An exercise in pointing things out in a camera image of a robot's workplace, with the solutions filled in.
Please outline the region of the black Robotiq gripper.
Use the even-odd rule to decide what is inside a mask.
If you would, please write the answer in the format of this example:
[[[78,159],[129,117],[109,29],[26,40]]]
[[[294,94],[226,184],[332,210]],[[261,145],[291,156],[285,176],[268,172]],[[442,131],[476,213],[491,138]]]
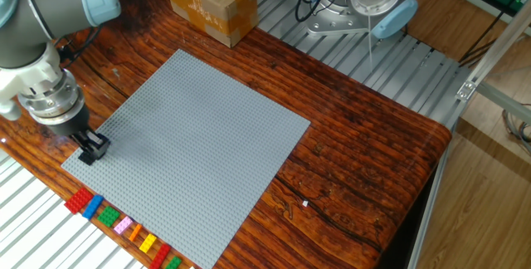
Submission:
[[[102,134],[89,130],[90,112],[86,105],[71,119],[56,125],[47,124],[54,134],[68,136],[87,153],[89,161],[101,159],[110,146],[110,141]]]

